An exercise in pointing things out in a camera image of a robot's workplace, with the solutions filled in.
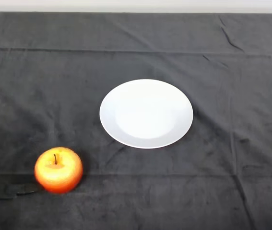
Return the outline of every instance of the apple stem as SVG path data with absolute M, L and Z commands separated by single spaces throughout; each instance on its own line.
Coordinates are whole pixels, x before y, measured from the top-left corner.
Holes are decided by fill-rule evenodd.
M 55 164 L 57 164 L 57 158 L 56 158 L 56 155 L 54 154 L 54 157 L 55 157 Z

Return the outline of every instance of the black cloth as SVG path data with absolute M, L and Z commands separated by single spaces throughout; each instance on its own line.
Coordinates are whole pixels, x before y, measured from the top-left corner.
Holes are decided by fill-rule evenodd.
M 134 79 L 173 84 L 178 142 L 114 141 L 99 106 Z M 0 13 L 0 180 L 76 151 L 72 192 L 0 201 L 0 230 L 272 230 L 272 14 Z

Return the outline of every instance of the white plate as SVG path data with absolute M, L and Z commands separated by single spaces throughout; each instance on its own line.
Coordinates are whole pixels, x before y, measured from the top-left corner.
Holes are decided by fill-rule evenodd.
M 115 140 L 154 149 L 181 139 L 193 120 L 190 101 L 178 88 L 159 80 L 132 80 L 104 98 L 100 119 Z

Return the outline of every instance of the table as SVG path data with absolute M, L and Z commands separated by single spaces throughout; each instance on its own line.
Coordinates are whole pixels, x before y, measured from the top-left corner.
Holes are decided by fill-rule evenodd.
M 99 120 L 135 79 L 173 84 L 194 120 L 135 149 Z M 6 230 L 272 230 L 272 14 L 0 13 L 0 181 L 75 150 L 72 192 L 0 201 Z

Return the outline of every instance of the black object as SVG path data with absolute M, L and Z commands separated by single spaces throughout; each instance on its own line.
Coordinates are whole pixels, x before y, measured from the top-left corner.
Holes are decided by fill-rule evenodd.
M 18 195 L 25 195 L 41 191 L 38 184 L 2 184 L 0 183 L 0 199 L 15 199 Z

